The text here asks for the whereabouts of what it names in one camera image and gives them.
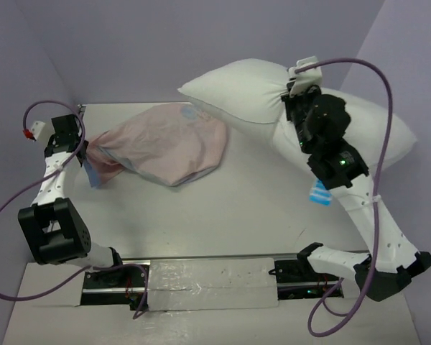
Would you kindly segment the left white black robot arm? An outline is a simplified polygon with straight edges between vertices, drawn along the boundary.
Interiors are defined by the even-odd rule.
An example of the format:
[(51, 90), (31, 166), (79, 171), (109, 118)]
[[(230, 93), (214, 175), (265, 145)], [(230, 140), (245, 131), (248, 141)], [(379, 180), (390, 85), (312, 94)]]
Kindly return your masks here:
[(31, 206), (18, 213), (18, 222), (34, 260), (40, 265), (74, 265), (89, 272), (101, 268), (101, 279), (120, 285), (126, 268), (112, 247), (96, 244), (69, 198), (75, 178), (85, 162), (87, 142), (74, 114), (35, 122), (31, 133), (44, 149), (45, 174)]

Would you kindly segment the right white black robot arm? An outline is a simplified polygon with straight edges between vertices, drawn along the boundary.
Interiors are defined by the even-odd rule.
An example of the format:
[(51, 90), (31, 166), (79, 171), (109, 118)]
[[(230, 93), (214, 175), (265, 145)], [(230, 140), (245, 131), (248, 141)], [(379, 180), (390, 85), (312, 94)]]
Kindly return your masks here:
[(312, 243), (297, 254), (299, 276), (307, 281), (332, 275), (354, 281), (366, 297), (380, 302), (408, 286), (431, 267), (431, 254), (419, 251), (402, 233), (375, 194), (374, 179), (358, 150), (344, 139), (351, 122), (342, 98), (317, 85), (284, 93), (286, 123), (295, 131), (313, 175), (350, 216), (367, 253), (344, 252)]

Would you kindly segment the white pillow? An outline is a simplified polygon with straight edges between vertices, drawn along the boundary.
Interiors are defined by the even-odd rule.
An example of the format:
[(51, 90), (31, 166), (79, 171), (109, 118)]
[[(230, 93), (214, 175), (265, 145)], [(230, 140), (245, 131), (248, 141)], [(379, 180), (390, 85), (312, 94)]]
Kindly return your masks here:
[[(245, 59), (209, 71), (179, 88), (195, 107), (231, 128), (255, 139), (310, 175), (308, 156), (300, 150), (295, 129), (287, 122), (280, 96), (287, 90), (286, 67), (258, 59)], [(345, 140), (374, 171), (386, 130), (387, 110), (363, 98), (324, 88), (342, 98), (351, 122)]]

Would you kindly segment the blue and pink printed pillowcase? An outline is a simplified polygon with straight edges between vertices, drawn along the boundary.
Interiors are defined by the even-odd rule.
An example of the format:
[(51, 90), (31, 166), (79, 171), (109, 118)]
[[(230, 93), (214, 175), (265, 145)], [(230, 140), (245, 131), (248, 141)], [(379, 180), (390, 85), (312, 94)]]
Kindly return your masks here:
[(213, 172), (227, 143), (222, 121), (190, 104), (166, 103), (89, 138), (84, 167), (93, 188), (126, 170), (177, 187)]

